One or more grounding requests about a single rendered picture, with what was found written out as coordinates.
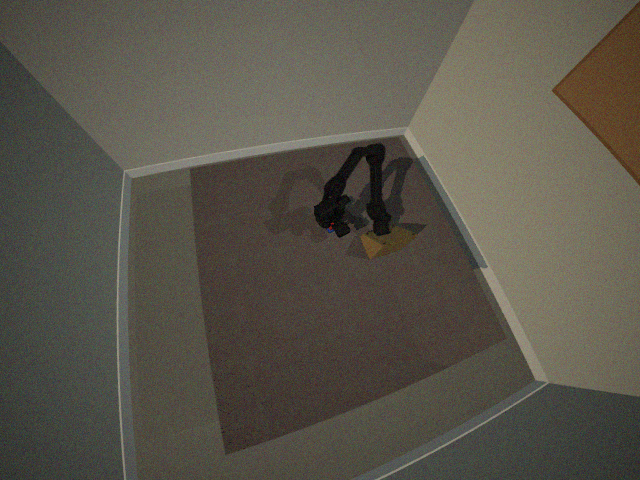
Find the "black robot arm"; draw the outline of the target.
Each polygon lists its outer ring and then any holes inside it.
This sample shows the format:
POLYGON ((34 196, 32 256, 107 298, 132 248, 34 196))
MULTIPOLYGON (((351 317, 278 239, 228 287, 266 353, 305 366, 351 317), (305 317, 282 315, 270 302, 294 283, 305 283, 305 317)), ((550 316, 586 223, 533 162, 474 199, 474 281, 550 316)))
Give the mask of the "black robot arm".
POLYGON ((346 182, 356 168, 362 157, 370 167, 370 194, 371 200, 367 203, 368 215, 374 220, 374 233, 378 236, 391 233, 389 222, 391 215, 386 212, 382 200, 382 164, 385 160, 385 147, 382 144, 370 144, 367 147, 357 147, 351 151, 350 156, 338 172, 324 186, 322 203, 314 206, 314 215, 317 223, 324 229, 331 226, 333 215, 344 212, 346 204, 351 201, 347 194, 342 195, 346 182), (329 198, 332 196, 332 198, 329 198))

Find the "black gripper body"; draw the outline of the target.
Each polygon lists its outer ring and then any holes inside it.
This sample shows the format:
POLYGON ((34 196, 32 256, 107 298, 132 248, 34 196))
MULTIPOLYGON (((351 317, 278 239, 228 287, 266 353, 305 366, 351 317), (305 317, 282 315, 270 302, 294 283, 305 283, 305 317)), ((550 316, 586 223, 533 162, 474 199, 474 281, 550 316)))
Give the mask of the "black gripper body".
MULTIPOLYGON (((345 214, 345 211, 344 211, 342 214, 345 214)), ((337 235, 339 238, 340 238, 340 237, 342 237, 342 236, 345 236, 345 235, 349 234, 349 233, 350 233, 350 231, 351 231, 351 229, 349 228, 349 226, 348 226, 347 224, 345 224, 343 220, 341 220, 341 219, 343 218, 343 215, 342 215, 342 214, 340 214, 340 215, 336 215, 336 214, 334 214, 334 215, 332 216, 332 217, 333 217, 333 219, 334 219, 334 220, 332 221, 332 223, 334 222, 334 226, 336 227, 336 229, 335 229, 335 233, 336 233, 336 235, 337 235)))

